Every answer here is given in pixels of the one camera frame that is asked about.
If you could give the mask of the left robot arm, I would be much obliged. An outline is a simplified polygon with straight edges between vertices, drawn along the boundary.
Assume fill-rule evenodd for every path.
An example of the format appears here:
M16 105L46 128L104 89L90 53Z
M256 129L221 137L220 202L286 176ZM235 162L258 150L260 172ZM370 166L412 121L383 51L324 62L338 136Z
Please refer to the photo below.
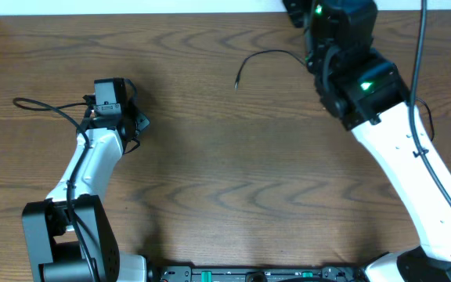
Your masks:
M148 281L141 255L122 252L103 207L119 160L139 147L150 121L136 105L138 93L127 78L94 82L81 121L32 99L15 98L25 110L52 111L76 128L77 145L63 176L43 201L22 211L22 225L35 281Z

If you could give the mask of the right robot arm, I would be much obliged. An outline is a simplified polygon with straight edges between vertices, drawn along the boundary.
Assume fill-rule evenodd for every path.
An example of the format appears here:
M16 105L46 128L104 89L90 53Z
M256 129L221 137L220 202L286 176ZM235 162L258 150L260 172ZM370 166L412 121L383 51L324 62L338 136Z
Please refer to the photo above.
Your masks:
M366 281L451 281L451 173L426 132L417 83L373 46L372 0L286 0L323 107L367 149L406 207L418 247L364 266Z

